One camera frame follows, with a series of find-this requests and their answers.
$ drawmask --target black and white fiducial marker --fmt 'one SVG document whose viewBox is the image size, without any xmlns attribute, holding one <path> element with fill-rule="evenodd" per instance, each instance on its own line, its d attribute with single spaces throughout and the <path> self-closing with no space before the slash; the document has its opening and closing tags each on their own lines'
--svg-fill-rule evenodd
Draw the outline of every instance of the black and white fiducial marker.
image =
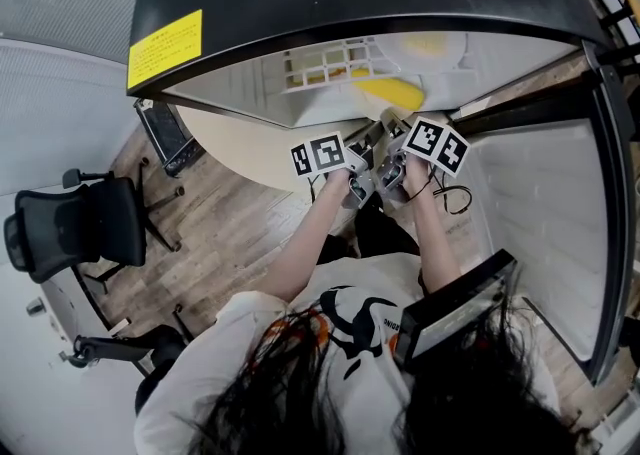
<svg viewBox="0 0 640 455">
<path fill-rule="evenodd" d="M 469 143 L 449 126 L 420 118 L 407 135 L 402 149 L 431 162 L 455 178 L 467 155 Z"/>
<path fill-rule="evenodd" d="M 290 151 L 298 177 L 308 178 L 347 167 L 340 132 L 309 139 Z"/>
</svg>

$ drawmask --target long black hair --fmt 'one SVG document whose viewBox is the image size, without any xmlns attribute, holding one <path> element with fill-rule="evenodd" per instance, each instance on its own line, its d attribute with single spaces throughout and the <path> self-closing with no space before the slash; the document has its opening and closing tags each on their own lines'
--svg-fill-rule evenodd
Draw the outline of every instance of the long black hair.
<svg viewBox="0 0 640 455">
<path fill-rule="evenodd" d="M 532 393 L 512 316 L 505 298 L 420 358 L 410 403 L 389 433 L 401 453 L 575 453 L 576 435 Z M 321 378 L 329 344 L 317 320 L 315 305 L 265 332 L 197 425 L 192 455 L 344 453 L 343 425 Z"/>
</svg>

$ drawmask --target black office chair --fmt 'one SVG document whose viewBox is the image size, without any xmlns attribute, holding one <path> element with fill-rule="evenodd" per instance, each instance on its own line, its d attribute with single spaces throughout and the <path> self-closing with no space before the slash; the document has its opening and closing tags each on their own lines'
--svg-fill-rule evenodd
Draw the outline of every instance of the black office chair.
<svg viewBox="0 0 640 455">
<path fill-rule="evenodd" d="M 135 411 L 140 412 L 158 383 L 169 372 L 173 363 L 193 341 L 193 334 L 180 318 L 182 306 L 176 305 L 173 317 L 178 330 L 159 325 L 137 338 L 86 338 L 78 336 L 73 343 L 73 355 L 66 360 L 76 368 L 85 368 L 100 359 L 137 362 L 151 352 L 154 370 L 141 382 L 136 392 Z"/>
<path fill-rule="evenodd" d="M 98 277 L 85 278 L 106 293 L 107 279 L 126 266 L 144 265 L 145 229 L 168 251 L 180 250 L 179 242 L 169 245 L 149 213 L 184 195 L 184 188 L 178 187 L 170 197 L 145 206 L 142 169 L 148 163 L 144 158 L 139 164 L 137 187 L 130 178 L 116 178 L 111 172 L 81 174 L 72 169 L 62 178 L 64 188 L 81 185 L 82 181 L 102 181 L 65 194 L 19 192 L 16 212 L 4 223 L 14 268 L 43 283 L 65 268 L 97 262 L 102 257 L 117 265 Z"/>
</svg>

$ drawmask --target person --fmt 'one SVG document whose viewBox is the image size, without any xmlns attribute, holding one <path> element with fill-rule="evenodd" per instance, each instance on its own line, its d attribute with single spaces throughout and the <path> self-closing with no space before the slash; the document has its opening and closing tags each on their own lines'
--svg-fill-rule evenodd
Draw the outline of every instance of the person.
<svg viewBox="0 0 640 455">
<path fill-rule="evenodd" d="M 374 197 L 355 220 L 361 259 L 340 257 L 327 235 L 348 173 L 331 173 L 255 291 L 234 295 L 151 394 L 139 455 L 575 453 L 508 297 L 415 374 L 394 362 L 403 308 L 461 275 L 427 165 L 408 155 L 406 171 L 418 243 Z"/>
</svg>

